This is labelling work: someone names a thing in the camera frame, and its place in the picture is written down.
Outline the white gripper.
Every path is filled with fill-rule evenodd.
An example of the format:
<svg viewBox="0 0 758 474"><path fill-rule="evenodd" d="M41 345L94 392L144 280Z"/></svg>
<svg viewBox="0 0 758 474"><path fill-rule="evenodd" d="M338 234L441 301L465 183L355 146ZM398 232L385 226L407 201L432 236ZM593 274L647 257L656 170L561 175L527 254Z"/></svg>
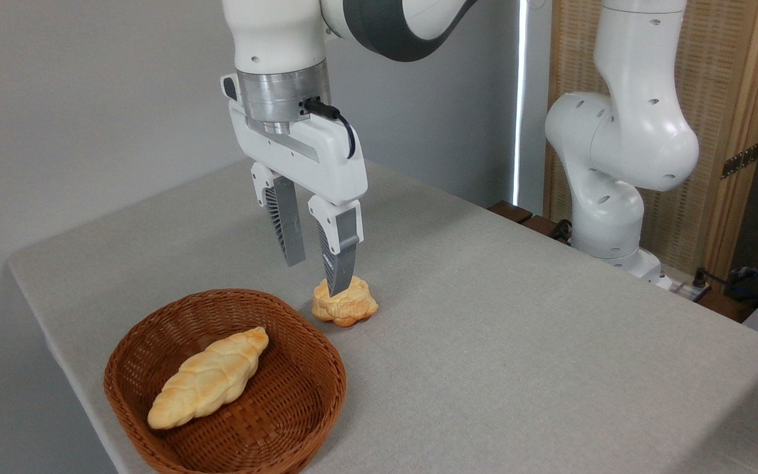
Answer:
<svg viewBox="0 0 758 474"><path fill-rule="evenodd" d="M294 181L317 195L308 207L318 222L328 295L346 291L354 276L356 246L363 241L361 204L356 199L368 189L361 148L349 153L357 135L339 121L318 115L292 123L289 134L265 132L247 119L237 101L236 73L223 76L220 87L229 99L238 144L256 161L251 174L257 201L270 216L286 264L291 267L306 259Z"/></svg>

